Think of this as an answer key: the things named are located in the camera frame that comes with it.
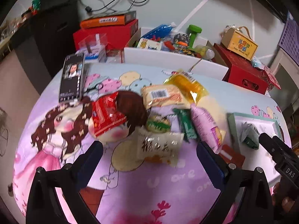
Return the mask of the person's right hand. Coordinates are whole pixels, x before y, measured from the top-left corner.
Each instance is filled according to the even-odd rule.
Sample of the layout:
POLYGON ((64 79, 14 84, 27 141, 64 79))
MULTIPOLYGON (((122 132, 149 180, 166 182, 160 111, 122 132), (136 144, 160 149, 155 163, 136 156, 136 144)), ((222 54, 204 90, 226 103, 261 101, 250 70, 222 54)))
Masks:
POLYGON ((298 218, 298 189, 281 177, 273 187, 272 204, 288 218, 298 218))

